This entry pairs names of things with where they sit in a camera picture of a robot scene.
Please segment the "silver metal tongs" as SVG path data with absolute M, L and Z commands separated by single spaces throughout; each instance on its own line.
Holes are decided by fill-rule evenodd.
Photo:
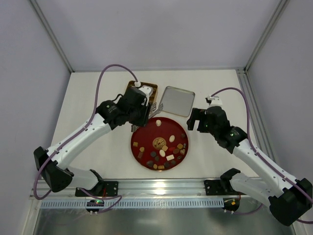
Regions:
M 154 103 L 151 106 L 151 111 L 149 113 L 148 119 L 153 118 L 155 115 L 159 114 L 161 111 L 163 110 L 163 104 L 160 103 L 159 106 L 157 107 L 157 104 Z M 132 125 L 131 126 L 131 132 L 134 133 L 135 131 L 137 131 L 140 128 L 140 126 L 136 126 L 136 125 Z

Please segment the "white oval swirl chocolate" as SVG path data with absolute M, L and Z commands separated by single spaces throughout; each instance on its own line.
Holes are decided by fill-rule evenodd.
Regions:
M 169 138 L 169 142 L 174 142 L 174 140 L 175 140 L 175 136 L 171 135 L 170 138 Z

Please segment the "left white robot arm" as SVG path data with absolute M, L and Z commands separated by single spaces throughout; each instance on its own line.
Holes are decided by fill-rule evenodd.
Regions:
M 86 190 L 96 196 L 104 190 L 105 182 L 95 170 L 70 167 L 71 162 L 90 144 L 118 126 L 130 123 L 145 126 L 151 109 L 149 98 L 153 89 L 149 86 L 130 87 L 119 100 L 103 101 L 76 133 L 66 140 L 34 151 L 36 167 L 52 192 L 60 192 L 68 186 Z

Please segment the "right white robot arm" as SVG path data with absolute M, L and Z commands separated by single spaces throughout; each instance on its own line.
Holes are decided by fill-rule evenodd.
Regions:
M 313 185 L 303 178 L 297 179 L 286 172 L 259 148 L 249 135 L 239 127 L 230 125 L 217 96 L 207 100 L 208 108 L 193 108 L 187 121 L 188 130 L 209 133 L 217 144 L 245 162 L 261 180 L 253 180 L 232 168 L 221 176 L 221 184 L 227 191 L 246 194 L 268 207 L 276 220 L 290 226 L 312 208 Z

